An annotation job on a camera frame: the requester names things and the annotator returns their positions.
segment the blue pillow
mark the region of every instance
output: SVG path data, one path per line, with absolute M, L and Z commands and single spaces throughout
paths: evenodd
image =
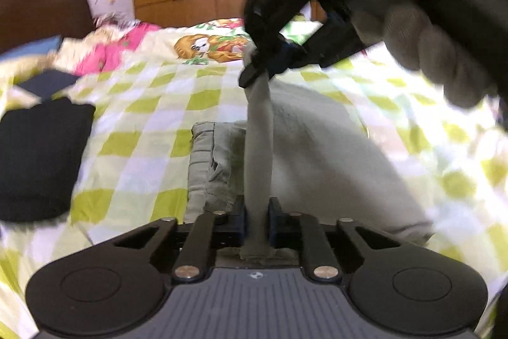
M 51 50 L 57 51 L 62 44 L 60 35 L 51 38 L 40 39 L 27 44 L 17 46 L 0 55 L 0 61 L 6 59 L 20 58 L 26 55 L 45 55 Z

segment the silver bolt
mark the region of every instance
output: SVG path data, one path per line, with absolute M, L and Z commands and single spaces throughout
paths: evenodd
M 199 269 L 195 266 L 180 266 L 175 269 L 175 276 L 180 279 L 192 279 L 199 276 Z
M 314 276 L 320 279 L 331 279 L 339 274 L 339 270 L 333 266 L 319 266 L 314 269 Z

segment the checkered bed sheet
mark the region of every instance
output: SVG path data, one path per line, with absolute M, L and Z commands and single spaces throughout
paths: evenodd
M 314 23 L 284 34 L 302 42 Z M 227 36 L 227 28 L 190 28 Z M 164 216 L 182 220 L 190 129 L 200 121 L 246 118 L 241 61 L 180 63 L 166 55 L 175 31 L 152 35 L 114 72 L 83 77 L 67 94 L 97 107 L 70 214 L 36 225 L 1 224 L 0 337 L 36 332 L 23 293 L 46 263 Z M 493 299 L 508 271 L 508 137 L 486 104 L 464 112 L 441 91 L 395 65 L 383 46 L 322 71 L 280 77 L 343 103 L 359 129 L 393 162 L 436 223 L 428 247 L 476 268 Z M 5 89 L 3 105 L 22 103 Z M 488 312 L 479 332 L 486 336 Z

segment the headboard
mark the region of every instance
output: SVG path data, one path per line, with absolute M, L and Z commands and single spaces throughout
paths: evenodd
M 27 42 L 94 30 L 87 0 L 0 0 L 0 54 Z

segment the white logo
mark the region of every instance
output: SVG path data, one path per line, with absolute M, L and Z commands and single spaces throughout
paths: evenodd
M 252 277 L 255 280 L 260 279 L 263 276 L 264 276 L 264 274 L 261 273 L 260 271 L 255 271 L 255 272 L 249 273 L 249 277 Z

